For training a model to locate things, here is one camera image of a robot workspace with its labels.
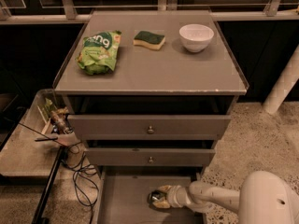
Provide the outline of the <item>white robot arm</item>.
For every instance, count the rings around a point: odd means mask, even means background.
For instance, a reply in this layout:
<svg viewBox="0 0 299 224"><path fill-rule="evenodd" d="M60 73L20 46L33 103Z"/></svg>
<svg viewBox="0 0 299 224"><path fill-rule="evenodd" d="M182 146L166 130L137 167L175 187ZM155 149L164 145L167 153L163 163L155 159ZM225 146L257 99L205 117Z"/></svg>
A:
<svg viewBox="0 0 299 224"><path fill-rule="evenodd" d="M160 209L188 207L198 213L207 213L214 203L236 213L239 224L299 224L299 195L266 171L247 176L240 191L194 181L188 187L161 186L149 202Z"/></svg>

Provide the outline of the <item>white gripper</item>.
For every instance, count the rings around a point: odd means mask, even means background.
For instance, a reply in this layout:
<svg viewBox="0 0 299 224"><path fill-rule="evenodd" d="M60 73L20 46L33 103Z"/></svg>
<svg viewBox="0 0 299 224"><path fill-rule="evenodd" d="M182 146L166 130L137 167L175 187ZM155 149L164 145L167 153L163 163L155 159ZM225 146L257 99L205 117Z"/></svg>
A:
<svg viewBox="0 0 299 224"><path fill-rule="evenodd" d="M167 201L155 201L152 204L159 209L181 208L188 206L191 201L188 196L188 190L182 186L164 185L157 188L161 193L167 193Z"/></svg>

